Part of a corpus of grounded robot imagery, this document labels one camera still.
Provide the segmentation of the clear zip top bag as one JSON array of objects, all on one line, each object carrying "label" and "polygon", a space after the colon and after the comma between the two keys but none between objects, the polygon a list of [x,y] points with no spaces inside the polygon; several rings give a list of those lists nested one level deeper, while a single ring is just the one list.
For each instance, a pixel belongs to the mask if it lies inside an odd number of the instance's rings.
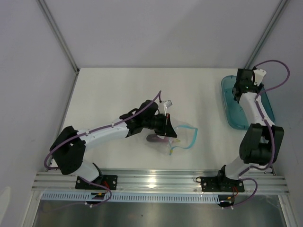
[{"label": "clear zip top bag", "polygon": [[171,123],[177,134],[176,138],[161,137],[149,132],[145,138],[145,145],[160,154],[170,156],[174,151],[180,153],[192,149],[197,139],[198,128],[175,118],[172,118]]}]

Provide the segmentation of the purple eggplant toy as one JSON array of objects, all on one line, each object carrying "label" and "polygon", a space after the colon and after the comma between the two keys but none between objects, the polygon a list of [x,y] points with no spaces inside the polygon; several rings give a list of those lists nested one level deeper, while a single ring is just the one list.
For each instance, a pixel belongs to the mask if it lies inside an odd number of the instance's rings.
[{"label": "purple eggplant toy", "polygon": [[156,134],[149,134],[147,137],[146,137],[146,140],[148,142],[166,142],[166,138],[165,137],[162,137],[162,136],[158,136]]}]

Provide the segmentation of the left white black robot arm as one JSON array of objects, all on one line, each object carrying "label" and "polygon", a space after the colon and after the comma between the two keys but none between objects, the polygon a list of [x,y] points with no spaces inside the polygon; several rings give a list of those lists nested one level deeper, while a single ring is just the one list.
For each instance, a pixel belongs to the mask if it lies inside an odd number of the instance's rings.
[{"label": "left white black robot arm", "polygon": [[142,132],[153,130],[156,136],[176,138],[170,114],[167,109],[172,106],[170,100],[159,104],[146,100],[139,108],[121,115],[109,126],[99,129],[80,131],[68,126],[50,148],[50,152],[63,175],[75,174],[86,180],[92,189],[98,189],[103,183],[100,168],[84,159],[85,152],[111,140],[128,138]]}]

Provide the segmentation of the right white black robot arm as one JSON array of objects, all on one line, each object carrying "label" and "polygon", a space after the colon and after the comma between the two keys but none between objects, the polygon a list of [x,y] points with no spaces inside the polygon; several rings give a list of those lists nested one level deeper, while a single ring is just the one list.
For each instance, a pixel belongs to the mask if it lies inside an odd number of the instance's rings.
[{"label": "right white black robot arm", "polygon": [[237,70],[232,94],[250,125],[240,143],[239,156],[217,174],[216,185],[222,191],[239,186],[249,170],[267,170],[277,159],[284,129],[275,126],[262,104],[260,85],[265,75],[261,69]]}]

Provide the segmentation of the teal plastic bin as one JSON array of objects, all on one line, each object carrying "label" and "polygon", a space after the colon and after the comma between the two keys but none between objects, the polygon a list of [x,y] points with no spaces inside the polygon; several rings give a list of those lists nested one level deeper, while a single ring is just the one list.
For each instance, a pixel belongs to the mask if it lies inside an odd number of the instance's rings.
[{"label": "teal plastic bin", "polygon": [[[247,130],[250,123],[247,121],[243,108],[233,99],[232,88],[236,83],[236,78],[236,76],[230,75],[221,81],[223,106],[228,124],[237,130]],[[269,118],[268,123],[274,125],[275,117],[267,94],[261,94],[260,99],[259,105],[262,108],[262,113]]]}]

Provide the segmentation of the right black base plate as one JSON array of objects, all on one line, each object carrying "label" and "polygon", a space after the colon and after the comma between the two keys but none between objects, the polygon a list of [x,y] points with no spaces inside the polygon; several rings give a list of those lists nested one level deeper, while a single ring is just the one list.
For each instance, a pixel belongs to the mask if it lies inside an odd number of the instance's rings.
[{"label": "right black base plate", "polygon": [[244,184],[241,180],[233,180],[226,177],[198,177],[203,192],[244,192]]}]

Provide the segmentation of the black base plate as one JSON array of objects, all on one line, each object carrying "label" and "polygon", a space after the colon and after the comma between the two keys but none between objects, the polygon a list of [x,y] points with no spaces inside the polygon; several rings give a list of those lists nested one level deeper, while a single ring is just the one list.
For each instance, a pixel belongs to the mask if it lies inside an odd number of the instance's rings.
[{"label": "black base plate", "polygon": [[203,192],[244,192],[244,184],[241,180],[233,180],[226,177],[198,177]]},{"label": "black base plate", "polygon": [[[98,177],[93,181],[94,184],[102,185],[110,190],[116,190],[118,183],[117,175],[103,175],[103,177]],[[78,190],[101,190],[99,186],[95,186],[91,183],[85,182],[80,177],[77,177],[75,189]]]}]

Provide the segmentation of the right aluminium frame post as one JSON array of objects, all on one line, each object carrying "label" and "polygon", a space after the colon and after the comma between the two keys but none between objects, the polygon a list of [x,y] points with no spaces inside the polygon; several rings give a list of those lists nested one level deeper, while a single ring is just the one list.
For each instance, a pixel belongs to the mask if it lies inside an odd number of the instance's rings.
[{"label": "right aluminium frame post", "polygon": [[244,65],[245,69],[249,69],[253,66],[254,61],[259,56],[261,50],[263,49],[268,38],[270,37],[276,25],[278,24],[281,16],[283,15],[284,11],[286,10],[290,2],[291,2],[290,0],[280,0],[278,2],[278,5],[274,10],[272,16],[270,17],[270,20],[268,21],[267,25],[265,26],[264,31],[262,32],[260,38],[258,39],[258,42],[256,43],[251,54],[249,55],[249,58],[245,62]]}]

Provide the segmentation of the aluminium frame post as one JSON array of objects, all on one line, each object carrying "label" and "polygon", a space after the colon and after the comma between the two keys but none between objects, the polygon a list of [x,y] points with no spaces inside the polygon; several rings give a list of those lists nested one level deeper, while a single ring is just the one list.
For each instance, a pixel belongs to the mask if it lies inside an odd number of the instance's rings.
[{"label": "aluminium frame post", "polygon": [[259,56],[261,50],[263,49],[268,38],[270,37],[276,25],[278,24],[281,16],[283,15],[284,11],[286,10],[290,2],[291,2],[290,0],[280,0],[278,2],[278,5],[274,10],[272,16],[270,17],[270,20],[268,21],[267,25],[265,26],[264,31],[262,32],[260,38],[258,39],[258,42],[256,43],[251,54],[249,55],[249,58],[245,62],[244,65],[245,69],[249,69],[253,66],[254,61]]},{"label": "aluminium frame post", "polygon": [[66,59],[68,60],[69,64],[71,65],[71,68],[73,69],[74,73],[77,75],[79,73],[80,69],[77,66],[77,63],[55,21],[55,18],[53,17],[53,14],[51,13],[51,11],[47,5],[47,2],[45,0],[36,0],[36,3],[38,4],[43,16],[45,17],[63,54],[65,55]]}]

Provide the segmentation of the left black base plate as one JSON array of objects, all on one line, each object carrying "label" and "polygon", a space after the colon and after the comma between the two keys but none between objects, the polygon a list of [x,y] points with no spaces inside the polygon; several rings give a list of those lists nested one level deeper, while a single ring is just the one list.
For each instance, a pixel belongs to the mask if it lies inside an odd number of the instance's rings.
[{"label": "left black base plate", "polygon": [[[93,181],[94,184],[102,185],[110,190],[116,190],[118,183],[117,175],[103,175],[103,177],[98,177]],[[78,190],[101,190],[99,186],[95,186],[91,183],[85,182],[80,177],[77,177],[75,189]]]}]

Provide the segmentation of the aluminium rail beam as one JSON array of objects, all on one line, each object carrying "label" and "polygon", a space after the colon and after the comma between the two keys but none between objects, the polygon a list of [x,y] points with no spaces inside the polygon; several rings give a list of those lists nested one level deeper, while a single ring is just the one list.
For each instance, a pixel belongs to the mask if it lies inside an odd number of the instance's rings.
[{"label": "aluminium rail beam", "polygon": [[[117,192],[133,193],[181,193],[201,192],[196,182],[199,176],[216,176],[217,171],[198,170],[140,170],[140,169],[104,169],[105,175],[117,175]],[[286,179],[274,175],[272,171],[249,171],[244,176],[245,195],[255,189],[257,195],[288,195],[290,193]],[[62,175],[59,170],[38,172],[35,176],[33,191],[74,191],[76,175]]]}]

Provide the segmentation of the left aluminium frame post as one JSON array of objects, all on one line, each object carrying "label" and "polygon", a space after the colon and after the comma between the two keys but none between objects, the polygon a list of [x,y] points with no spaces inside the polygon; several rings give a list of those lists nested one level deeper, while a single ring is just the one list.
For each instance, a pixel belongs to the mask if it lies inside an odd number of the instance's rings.
[{"label": "left aluminium frame post", "polygon": [[43,16],[45,17],[63,54],[65,55],[66,59],[68,60],[69,64],[71,65],[71,68],[73,69],[74,73],[77,75],[79,73],[80,69],[77,66],[77,63],[55,21],[55,18],[53,17],[53,14],[51,13],[51,11],[47,5],[47,2],[45,0],[36,0],[36,3],[38,4]]}]

